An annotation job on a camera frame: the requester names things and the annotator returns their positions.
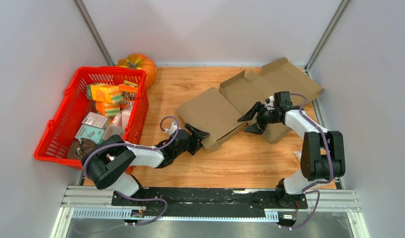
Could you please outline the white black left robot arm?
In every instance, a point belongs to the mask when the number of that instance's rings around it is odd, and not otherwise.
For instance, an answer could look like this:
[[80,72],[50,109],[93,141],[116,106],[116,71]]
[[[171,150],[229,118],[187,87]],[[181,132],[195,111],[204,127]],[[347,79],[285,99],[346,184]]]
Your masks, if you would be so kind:
[[130,166],[167,167],[183,153],[196,154],[203,146],[202,141],[210,135],[188,123],[180,128],[175,121],[164,132],[169,134],[169,139],[154,146],[132,144],[119,135],[109,137],[83,156],[84,174],[97,189],[113,189],[124,194],[130,205],[141,204],[144,193],[126,169]]

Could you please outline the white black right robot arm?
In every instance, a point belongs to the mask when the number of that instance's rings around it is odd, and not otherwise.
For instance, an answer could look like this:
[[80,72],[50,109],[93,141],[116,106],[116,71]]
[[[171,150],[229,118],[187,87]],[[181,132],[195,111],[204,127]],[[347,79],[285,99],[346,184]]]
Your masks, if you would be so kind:
[[264,103],[256,102],[238,121],[255,119],[245,132],[263,134],[270,124],[283,124],[295,131],[303,140],[298,157],[300,169],[283,178],[276,186],[274,200],[279,207],[297,204],[311,188],[328,184],[345,174],[343,134],[329,130],[313,121],[291,100],[293,93],[276,92]]

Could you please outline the brown cardboard box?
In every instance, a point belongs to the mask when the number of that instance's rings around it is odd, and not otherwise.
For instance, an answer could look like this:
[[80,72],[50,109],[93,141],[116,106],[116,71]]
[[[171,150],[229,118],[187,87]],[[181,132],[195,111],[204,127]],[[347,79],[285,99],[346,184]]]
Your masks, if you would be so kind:
[[237,121],[241,117],[238,110],[214,87],[183,103],[177,112],[184,122],[210,133],[202,141],[208,151],[218,150],[246,126],[245,122]]

